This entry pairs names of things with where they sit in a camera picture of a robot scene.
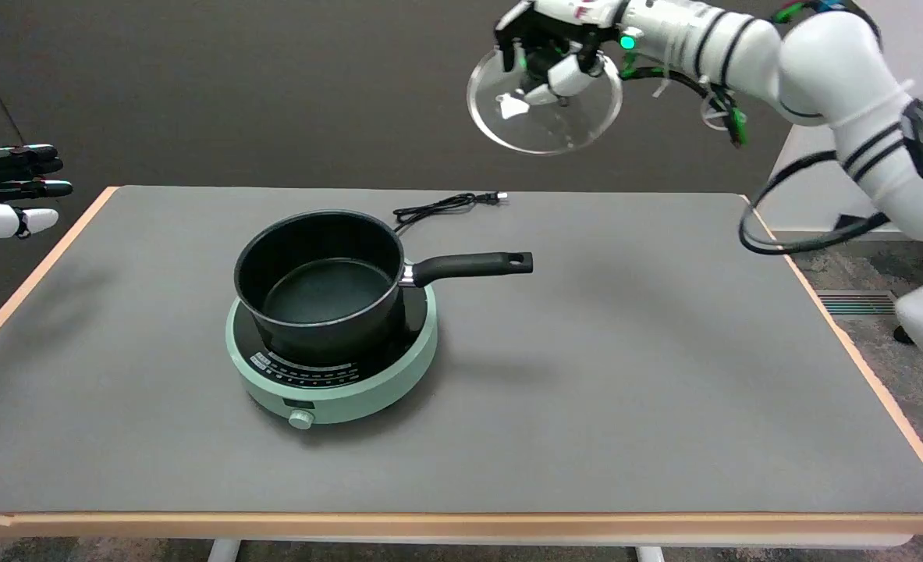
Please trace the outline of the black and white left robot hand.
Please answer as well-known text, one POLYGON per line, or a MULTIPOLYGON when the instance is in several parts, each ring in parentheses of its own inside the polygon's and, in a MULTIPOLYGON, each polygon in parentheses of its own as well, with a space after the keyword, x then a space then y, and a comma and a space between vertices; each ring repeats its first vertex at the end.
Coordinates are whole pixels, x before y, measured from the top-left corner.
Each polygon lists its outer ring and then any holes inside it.
POLYGON ((12 203, 72 194, 70 182, 47 178, 62 167, 59 151, 51 144, 0 148, 0 239, 26 239, 58 223, 55 209, 22 208, 12 203))

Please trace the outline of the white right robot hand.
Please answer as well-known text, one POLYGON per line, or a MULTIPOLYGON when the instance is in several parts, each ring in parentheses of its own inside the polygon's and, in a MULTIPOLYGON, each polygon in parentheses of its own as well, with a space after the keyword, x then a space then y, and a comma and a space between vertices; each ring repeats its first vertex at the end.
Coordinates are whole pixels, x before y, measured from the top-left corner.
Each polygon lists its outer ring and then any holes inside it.
POLYGON ((604 71, 604 43, 615 41, 627 1, 519 1, 496 21, 493 34, 502 69, 514 70, 522 51, 529 105, 573 98, 604 71))

